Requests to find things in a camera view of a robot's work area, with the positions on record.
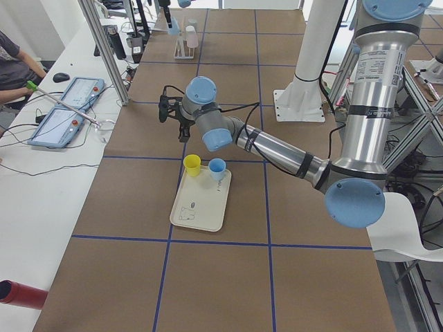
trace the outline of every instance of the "yellow cup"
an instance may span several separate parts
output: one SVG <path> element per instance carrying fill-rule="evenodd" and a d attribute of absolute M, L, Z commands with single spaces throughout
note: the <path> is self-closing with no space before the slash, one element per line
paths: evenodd
<path fill-rule="evenodd" d="M 190 176 L 197 176 L 200 174 L 201 159 L 196 154 L 188 154 L 183 159 L 183 165 Z"/>

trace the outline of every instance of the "white desk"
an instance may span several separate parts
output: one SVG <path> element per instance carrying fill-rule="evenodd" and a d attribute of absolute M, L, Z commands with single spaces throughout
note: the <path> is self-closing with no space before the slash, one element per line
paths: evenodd
<path fill-rule="evenodd" d="M 120 30 L 122 22 L 121 19 L 106 19 L 103 24 L 117 24 Z M 120 34 L 120 37 L 124 39 L 125 35 Z M 101 57 L 93 56 L 94 46 L 85 22 L 40 87 L 48 92 L 63 91 L 70 81 L 54 83 L 52 77 L 58 72 L 68 73 L 71 78 L 100 77 L 107 86 L 111 85 Z M 122 73 L 127 62 L 116 61 Z M 117 99 L 115 89 L 107 89 L 93 107 L 97 119 L 116 120 L 120 112 Z M 48 98 L 39 98 L 26 105 L 12 125 L 35 123 L 36 108 L 47 113 L 53 105 Z M 85 121 L 69 146 L 83 142 L 88 125 Z M 18 127 L 12 131 L 18 139 L 25 140 L 35 128 Z M 0 146 L 14 142 L 16 140 L 6 132 Z M 5 166 L 34 174 L 64 165 L 97 165 L 104 148 L 105 144 L 91 129 L 86 143 L 75 149 L 50 150 L 16 144 L 0 147 L 0 158 Z M 94 167 L 78 167 L 27 176 L 0 167 L 0 280 L 10 279 L 46 290 L 51 287 L 95 173 Z M 0 304 L 0 329 L 2 332 L 32 331 L 39 314 L 38 310 Z"/>

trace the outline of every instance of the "white tray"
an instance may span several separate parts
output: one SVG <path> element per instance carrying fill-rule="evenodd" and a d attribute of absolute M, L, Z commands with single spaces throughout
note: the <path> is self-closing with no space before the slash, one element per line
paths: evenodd
<path fill-rule="evenodd" d="M 206 166 L 201 166 L 200 174 L 195 177 L 184 171 L 170 215 L 172 225 L 209 232 L 220 230 L 228 200 L 230 178 L 228 169 L 220 181 L 210 176 Z"/>

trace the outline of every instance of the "cable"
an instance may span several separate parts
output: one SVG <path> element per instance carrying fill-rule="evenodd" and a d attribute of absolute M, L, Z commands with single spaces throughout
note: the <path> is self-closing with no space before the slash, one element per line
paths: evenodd
<path fill-rule="evenodd" d="M 337 38 L 338 31 L 340 30 L 341 20 L 343 19 L 343 16 L 345 14 L 346 7 L 347 7 L 347 0 L 344 2 L 343 8 L 341 9 L 340 17 L 338 18 L 337 24 L 335 26 L 334 34 L 332 36 L 331 43 L 329 44 L 329 48 L 326 53 L 325 61 L 323 62 L 323 67 L 321 69 L 320 77 L 318 78 L 318 85 L 320 87 L 320 90 L 321 90 L 322 94 L 325 96 L 326 101 L 331 109 L 331 112 L 334 115 L 335 115 L 335 108 L 334 108 L 334 105 L 332 104 L 332 101 L 329 98 L 329 93 L 326 91 L 325 87 L 323 86 L 322 76 L 323 76 L 323 73 L 325 72 L 325 69 L 327 66 L 327 61 L 329 60 L 329 56 L 331 55 L 332 48 L 334 47 L 334 42 L 335 42 L 335 39 Z"/>
<path fill-rule="evenodd" d="M 442 245 L 437 244 L 437 243 L 434 243 L 434 242 L 431 242 L 431 241 L 429 241 L 429 240 L 425 240 L 425 239 L 423 239 L 423 241 L 424 241 L 424 242 L 428 242 L 428 243 L 430 243 L 430 244 L 433 244 L 433 245 L 436 246 L 436 247 L 443 248 Z"/>
<path fill-rule="evenodd" d="M 331 158 L 331 153 L 332 153 L 332 133 L 334 133 L 335 131 L 340 130 L 344 127 L 346 127 L 345 123 L 329 132 L 329 152 L 327 153 L 328 159 Z"/>
<path fill-rule="evenodd" d="M 250 136 L 249 136 L 249 132 L 248 132 L 248 121 L 249 118 L 251 117 L 252 113 L 254 112 L 254 110 L 256 110 L 259 107 L 260 103 L 256 102 L 254 104 L 250 104 L 250 106 L 254 106 L 251 111 L 249 112 L 248 116 L 246 117 L 246 120 L 244 121 L 244 125 L 243 127 L 240 129 L 239 133 L 242 132 L 242 130 L 244 129 L 244 132 L 246 133 L 246 137 L 248 138 L 248 140 L 250 140 Z M 258 152 L 259 155 L 261 155 L 261 157 L 268 163 L 270 163 L 271 165 L 273 165 L 276 169 L 278 169 L 279 171 L 288 174 L 290 176 L 296 176 L 294 173 L 291 173 L 287 170 L 285 170 L 284 168 L 280 167 L 279 165 L 275 164 L 273 161 L 271 161 L 268 157 L 266 157 L 263 152 L 257 147 L 257 145 L 255 145 L 255 141 L 252 141 L 252 145 L 254 146 L 255 150 Z"/>
<path fill-rule="evenodd" d="M 392 133 L 393 131 L 396 131 L 396 130 L 399 130 L 399 129 L 401 129 L 401 128 L 404 128 L 404 127 L 410 125 L 411 123 L 413 123 L 414 121 L 416 121 L 416 119 L 418 119 L 418 118 L 420 118 L 420 117 L 422 117 L 422 115 L 417 116 L 416 118 L 412 119 L 412 120 L 409 121 L 408 123 L 405 123 L 405 124 L 402 125 L 401 127 L 398 127 L 398 128 L 395 128 L 395 129 L 391 129 L 390 131 L 388 131 L 388 133 Z"/>
<path fill-rule="evenodd" d="M 220 109 L 220 113 L 226 113 L 226 112 L 232 112 L 232 111 L 238 111 L 239 109 L 245 109 L 246 107 L 252 107 L 257 105 L 257 102 L 253 102 L 252 104 L 247 104 L 239 107 L 234 107 L 233 109 Z"/>
<path fill-rule="evenodd" d="M 177 88 L 176 86 L 173 86 L 173 85 L 165 85 L 165 86 L 163 87 L 163 94 L 164 94 L 164 95 L 167 95 L 166 90 L 167 90 L 168 88 L 176 89 L 176 90 L 177 90 L 178 92 L 180 92 L 181 94 L 183 94 L 183 95 L 185 94 L 184 91 L 180 90 L 180 89 Z"/>
<path fill-rule="evenodd" d="M 111 85 L 109 85 L 109 86 L 107 86 L 106 88 L 104 88 L 103 90 L 101 90 L 101 92 L 99 92 L 96 96 L 95 96 L 95 98 L 94 98 L 94 100 L 97 100 L 107 89 L 110 89 L 110 88 L 112 88 L 113 87 L 113 84 L 111 84 Z M 88 100 L 87 102 L 85 102 L 81 107 L 79 107 L 79 109 L 82 109 L 83 107 L 85 107 L 86 105 L 89 105 L 89 107 L 88 108 L 91 108 L 92 107 L 92 105 L 91 105 L 91 103 L 92 103 L 92 99 L 90 99 L 90 100 Z M 44 133 L 39 133 L 39 134 L 37 134 L 36 136 L 34 136 L 34 137 L 38 137 L 38 136 L 40 136 L 40 135 L 44 135 L 44 134 L 46 134 L 46 133 L 49 133 L 49 132 L 51 132 L 52 130 L 54 130 L 55 128 L 57 128 L 57 127 L 59 127 L 59 126 L 61 126 L 63 123 L 65 123 L 66 121 L 68 121 L 68 120 L 70 120 L 72 117 L 74 117 L 76 114 L 75 113 L 73 113 L 72 114 L 72 116 L 70 116 L 69 118 L 67 118 L 67 119 L 65 119 L 65 120 L 63 120 L 63 121 L 61 121 L 61 123 L 59 123 L 59 124 L 57 124 L 56 126 L 54 126 L 53 128 L 51 128 L 51 129 L 49 129 L 48 131 L 45 131 Z M 26 142 L 27 140 L 29 140 L 29 138 L 27 138 L 27 139 L 25 139 L 25 140 L 19 140 L 15 135 L 14 135 L 14 133 L 12 133 L 11 131 L 10 131 L 10 133 L 14 136 L 14 138 L 17 140 L 17 142 L 14 142 L 14 143 L 10 143 L 10 144 L 6 144 L 6 145 L 0 145 L 0 147 L 9 147 L 9 146 L 11 146 L 11 145 L 16 145 L 16 144 L 20 144 L 20 143 L 22 143 L 22 144 L 25 144 L 25 145 L 29 145 L 29 144 L 26 144 L 26 143 L 24 143 L 24 142 Z"/>
<path fill-rule="evenodd" d="M 0 166 L 2 166 L 3 168 L 9 169 L 10 171 L 17 172 L 19 174 L 28 175 L 28 176 L 39 176 L 39 175 L 48 174 L 48 173 L 51 173 L 51 172 L 60 171 L 61 169 L 69 169 L 69 168 L 76 168 L 76 167 L 95 167 L 95 168 L 97 168 L 99 165 L 88 165 L 88 164 L 67 165 L 67 166 L 61 166 L 59 168 L 50 169 L 48 171 L 34 173 L 34 174 L 31 174 L 31 173 L 28 173 L 28 172 L 22 172 L 22 171 L 19 171 L 17 169 L 13 169 L 13 168 L 10 168 L 8 166 L 5 166 L 3 164 L 0 164 Z"/>
<path fill-rule="evenodd" d="M 420 239 L 422 240 L 423 243 L 423 224 L 424 224 L 424 219 L 426 218 L 426 215 L 428 214 L 429 208 L 431 207 L 432 202 L 434 201 L 436 195 L 432 195 L 431 199 L 429 199 L 428 203 L 426 204 L 426 207 L 424 208 L 423 211 L 423 215 L 420 219 L 420 222 L 418 224 L 418 232 L 420 234 Z"/>

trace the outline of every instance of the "label sticker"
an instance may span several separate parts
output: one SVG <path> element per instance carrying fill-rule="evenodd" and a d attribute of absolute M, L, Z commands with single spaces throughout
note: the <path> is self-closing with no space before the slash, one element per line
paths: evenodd
<path fill-rule="evenodd" d="M 374 50 L 360 54 L 355 82 L 376 82 L 399 86 L 405 52 L 401 50 Z"/>

